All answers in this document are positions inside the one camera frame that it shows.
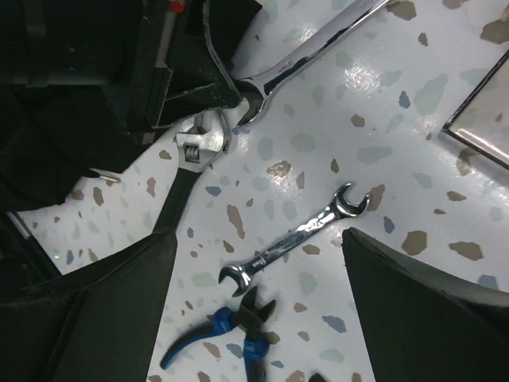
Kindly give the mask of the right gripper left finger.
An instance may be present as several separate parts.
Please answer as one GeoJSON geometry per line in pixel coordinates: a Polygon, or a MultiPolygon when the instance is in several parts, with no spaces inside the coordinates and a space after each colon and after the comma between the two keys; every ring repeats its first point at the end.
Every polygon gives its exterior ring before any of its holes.
{"type": "Polygon", "coordinates": [[[161,229],[66,275],[1,289],[3,381],[144,381],[172,278],[161,229]]]}

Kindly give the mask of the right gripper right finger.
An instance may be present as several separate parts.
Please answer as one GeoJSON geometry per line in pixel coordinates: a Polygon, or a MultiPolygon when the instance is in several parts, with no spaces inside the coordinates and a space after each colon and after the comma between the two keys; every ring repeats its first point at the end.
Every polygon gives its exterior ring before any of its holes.
{"type": "Polygon", "coordinates": [[[404,255],[357,228],[342,249],[377,381],[506,381],[508,294],[404,255]]]}

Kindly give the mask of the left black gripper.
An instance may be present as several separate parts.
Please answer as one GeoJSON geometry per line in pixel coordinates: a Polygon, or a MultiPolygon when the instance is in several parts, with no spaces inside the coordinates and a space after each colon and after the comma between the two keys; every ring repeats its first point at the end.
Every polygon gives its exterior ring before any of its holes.
{"type": "MultiPolygon", "coordinates": [[[[64,201],[82,177],[116,181],[142,153],[165,1],[1,4],[1,204],[64,201]]],[[[167,64],[165,125],[236,106],[233,1],[189,1],[167,64]]]]}

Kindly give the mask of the large silver combination wrench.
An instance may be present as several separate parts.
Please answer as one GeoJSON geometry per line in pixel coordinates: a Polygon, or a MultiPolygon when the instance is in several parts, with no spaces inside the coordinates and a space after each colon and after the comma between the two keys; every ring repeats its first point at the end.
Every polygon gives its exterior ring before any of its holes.
{"type": "Polygon", "coordinates": [[[256,76],[237,79],[235,84],[248,102],[248,110],[237,126],[244,127],[261,117],[283,84],[387,4],[383,0],[354,1],[273,67],[256,76]]]}

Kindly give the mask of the black-handled adjustable wrench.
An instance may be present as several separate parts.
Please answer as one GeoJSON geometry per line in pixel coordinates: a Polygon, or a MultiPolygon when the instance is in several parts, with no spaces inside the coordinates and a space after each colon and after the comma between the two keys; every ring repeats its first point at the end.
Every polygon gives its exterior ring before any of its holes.
{"type": "Polygon", "coordinates": [[[186,120],[174,137],[178,169],[154,230],[177,229],[192,189],[200,175],[226,154],[231,144],[231,128],[220,109],[205,111],[186,120]]]}

